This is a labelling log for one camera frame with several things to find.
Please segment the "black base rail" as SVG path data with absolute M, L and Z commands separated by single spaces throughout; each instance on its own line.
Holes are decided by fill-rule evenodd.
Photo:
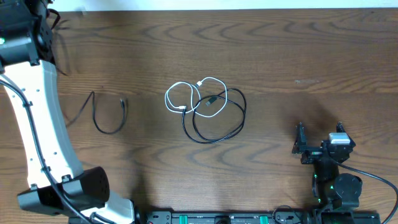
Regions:
M 380 224 L 375 213 L 331 213 L 324 212 L 320 218 L 308 213 L 279 210 L 266 213 L 175 213 L 157 211 L 148 213 L 149 224 L 273 224 L 273 223 L 324 223 L 324 224 Z

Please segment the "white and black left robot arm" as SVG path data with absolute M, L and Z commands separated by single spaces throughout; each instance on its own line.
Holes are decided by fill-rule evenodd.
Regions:
M 70 223 L 136 223 L 131 200 L 109 188 L 103 168 L 84 169 L 70 142 L 57 91 L 47 1 L 1 2 L 1 85 L 27 158 L 21 209 L 65 215 Z

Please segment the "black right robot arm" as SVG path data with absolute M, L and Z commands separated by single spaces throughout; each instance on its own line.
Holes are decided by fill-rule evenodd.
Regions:
M 300 154 L 302 164 L 312 165 L 313 194 L 319 208 L 314 209 L 311 219 L 314 223 L 354 223 L 353 209 L 359 207 L 362 180 L 352 174 L 340 173 L 339 166 L 349 159 L 356 146 L 338 123 L 336 131 L 328 135 L 317 147 L 309 146 L 304 126 L 296 126 L 297 135 L 292 148 L 293 154 Z

